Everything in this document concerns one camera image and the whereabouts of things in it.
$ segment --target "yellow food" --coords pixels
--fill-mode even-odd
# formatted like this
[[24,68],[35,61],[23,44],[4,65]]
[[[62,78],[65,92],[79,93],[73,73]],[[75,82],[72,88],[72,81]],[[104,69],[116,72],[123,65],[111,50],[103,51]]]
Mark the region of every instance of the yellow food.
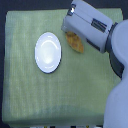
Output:
[[72,49],[80,53],[84,52],[84,46],[81,43],[81,39],[75,33],[67,32],[66,39]]

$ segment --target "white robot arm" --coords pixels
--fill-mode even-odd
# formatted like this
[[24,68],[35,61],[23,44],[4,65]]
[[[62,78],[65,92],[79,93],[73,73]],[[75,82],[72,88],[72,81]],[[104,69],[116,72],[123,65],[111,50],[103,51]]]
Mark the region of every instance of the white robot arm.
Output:
[[103,128],[128,127],[128,20],[115,23],[82,0],[71,3],[62,30],[74,32],[101,53],[108,52],[114,72],[122,79],[109,94]]

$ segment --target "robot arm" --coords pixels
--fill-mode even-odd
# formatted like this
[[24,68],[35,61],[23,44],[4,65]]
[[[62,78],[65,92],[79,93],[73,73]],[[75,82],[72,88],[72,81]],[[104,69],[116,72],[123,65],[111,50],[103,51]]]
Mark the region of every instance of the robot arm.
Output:
[[76,33],[101,53],[109,53],[111,66],[122,81],[108,96],[104,128],[128,127],[128,20],[113,25],[110,18],[86,2],[74,0],[62,30]]
[[74,0],[63,20],[62,30],[72,31],[87,40],[100,52],[105,52],[105,44],[113,25],[110,18],[82,0]]

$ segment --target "white plate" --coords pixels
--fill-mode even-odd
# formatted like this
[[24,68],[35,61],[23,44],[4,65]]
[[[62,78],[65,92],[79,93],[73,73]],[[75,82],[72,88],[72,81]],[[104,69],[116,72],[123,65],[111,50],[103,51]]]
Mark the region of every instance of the white plate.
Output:
[[61,60],[61,46],[58,38],[50,32],[40,36],[35,47],[35,60],[45,73],[53,72]]

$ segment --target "green tablecloth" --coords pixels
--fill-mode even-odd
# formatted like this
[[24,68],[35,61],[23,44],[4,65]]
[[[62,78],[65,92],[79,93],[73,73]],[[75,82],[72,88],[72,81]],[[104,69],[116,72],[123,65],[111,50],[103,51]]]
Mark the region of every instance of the green tablecloth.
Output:
[[[115,22],[120,9],[100,9]],[[10,126],[103,124],[107,96],[119,81],[101,54],[84,44],[72,50],[61,31],[67,10],[10,11],[6,17],[2,118]],[[62,60],[51,74],[39,70],[35,45],[45,32],[60,40]]]

